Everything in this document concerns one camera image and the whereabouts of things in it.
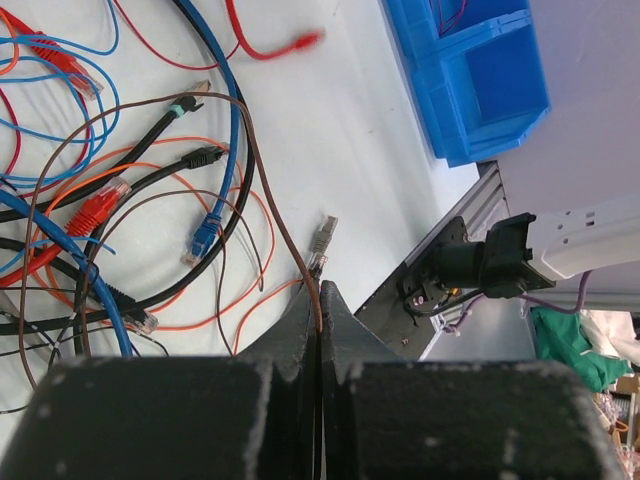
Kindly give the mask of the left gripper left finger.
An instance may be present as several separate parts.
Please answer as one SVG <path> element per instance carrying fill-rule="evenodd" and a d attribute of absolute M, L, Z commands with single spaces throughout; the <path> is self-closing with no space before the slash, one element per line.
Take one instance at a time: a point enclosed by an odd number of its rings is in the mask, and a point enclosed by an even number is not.
<path fill-rule="evenodd" d="M 315 328 L 306 289 L 233 357 L 93 358 L 43 379 L 5 479 L 315 479 Z"/>

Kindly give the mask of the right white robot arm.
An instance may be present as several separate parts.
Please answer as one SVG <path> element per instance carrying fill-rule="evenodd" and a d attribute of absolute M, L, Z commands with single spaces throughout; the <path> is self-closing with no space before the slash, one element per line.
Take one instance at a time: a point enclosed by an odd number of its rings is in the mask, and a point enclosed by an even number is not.
<path fill-rule="evenodd" d="M 481 241 L 454 218 L 397 282 L 403 309 L 433 317 L 480 295 L 510 299 L 639 258 L 639 197 L 495 223 Z"/>

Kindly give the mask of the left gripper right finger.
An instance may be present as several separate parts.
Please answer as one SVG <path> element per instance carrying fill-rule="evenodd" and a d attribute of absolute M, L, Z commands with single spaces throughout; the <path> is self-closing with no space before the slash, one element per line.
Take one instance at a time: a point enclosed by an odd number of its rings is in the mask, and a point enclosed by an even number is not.
<path fill-rule="evenodd" d="M 622 479 L 590 392 L 557 362 L 406 360 L 321 284 L 330 479 Z"/>

